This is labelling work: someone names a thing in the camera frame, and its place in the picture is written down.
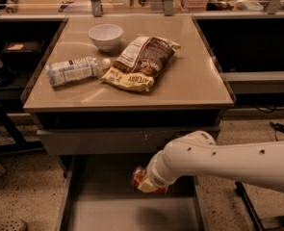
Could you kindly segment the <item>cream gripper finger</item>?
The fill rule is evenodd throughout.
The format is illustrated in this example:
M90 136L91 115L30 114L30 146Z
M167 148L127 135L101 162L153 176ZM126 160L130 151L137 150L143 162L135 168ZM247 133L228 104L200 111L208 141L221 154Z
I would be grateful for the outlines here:
M143 193L154 193L158 190L148 178L143 178L138 185L138 189Z

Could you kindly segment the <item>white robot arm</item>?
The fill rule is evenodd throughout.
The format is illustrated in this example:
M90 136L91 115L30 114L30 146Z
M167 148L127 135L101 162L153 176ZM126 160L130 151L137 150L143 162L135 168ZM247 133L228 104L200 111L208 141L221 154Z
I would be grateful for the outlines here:
M284 141L217 145L195 131L166 144L150 160L138 184L164 192L182 176L213 175L284 193Z

